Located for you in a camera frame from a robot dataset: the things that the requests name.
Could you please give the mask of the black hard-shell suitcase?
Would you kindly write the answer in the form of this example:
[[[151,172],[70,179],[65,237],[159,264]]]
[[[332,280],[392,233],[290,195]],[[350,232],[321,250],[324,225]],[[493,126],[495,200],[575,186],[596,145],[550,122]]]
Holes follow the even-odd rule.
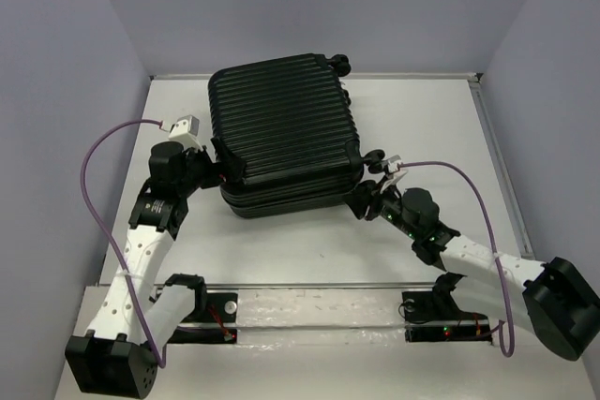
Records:
[[[304,53],[214,73],[207,84],[220,193],[245,219],[341,204],[379,164],[360,150],[344,54]]]

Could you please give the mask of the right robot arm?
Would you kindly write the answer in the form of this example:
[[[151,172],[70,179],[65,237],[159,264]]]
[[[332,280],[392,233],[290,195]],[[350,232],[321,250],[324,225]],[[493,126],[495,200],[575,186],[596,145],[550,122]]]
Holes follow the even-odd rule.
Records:
[[[416,257],[442,271],[431,295],[439,316],[464,311],[499,319],[567,361],[578,360],[599,334],[599,297],[569,260],[495,252],[446,226],[423,188],[399,192],[367,180],[343,200],[357,219],[386,220],[411,239]]]

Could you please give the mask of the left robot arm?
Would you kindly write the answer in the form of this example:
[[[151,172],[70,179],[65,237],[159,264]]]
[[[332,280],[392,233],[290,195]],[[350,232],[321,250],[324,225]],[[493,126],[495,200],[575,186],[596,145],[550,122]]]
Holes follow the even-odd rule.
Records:
[[[154,145],[144,182],[128,221],[124,244],[112,248],[118,267],[103,303],[84,335],[69,338],[67,364],[83,393],[144,399],[166,347],[177,334],[203,335],[202,318],[216,324],[223,343],[236,340],[227,314],[208,297],[203,277],[173,274],[156,299],[158,270],[188,214],[188,198],[225,179],[219,164],[192,136]]]

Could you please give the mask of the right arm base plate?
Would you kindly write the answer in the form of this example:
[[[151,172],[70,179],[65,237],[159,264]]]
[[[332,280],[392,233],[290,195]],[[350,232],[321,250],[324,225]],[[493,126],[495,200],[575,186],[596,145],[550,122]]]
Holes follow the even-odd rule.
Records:
[[[404,291],[398,313],[408,343],[493,342],[486,316],[460,311],[432,290]]]

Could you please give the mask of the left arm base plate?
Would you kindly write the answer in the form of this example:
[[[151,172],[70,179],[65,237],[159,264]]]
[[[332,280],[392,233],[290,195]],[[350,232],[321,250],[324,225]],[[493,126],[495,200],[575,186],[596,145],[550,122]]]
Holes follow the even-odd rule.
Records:
[[[234,345],[237,343],[238,293],[208,292],[203,311],[194,310],[177,326],[169,344]]]

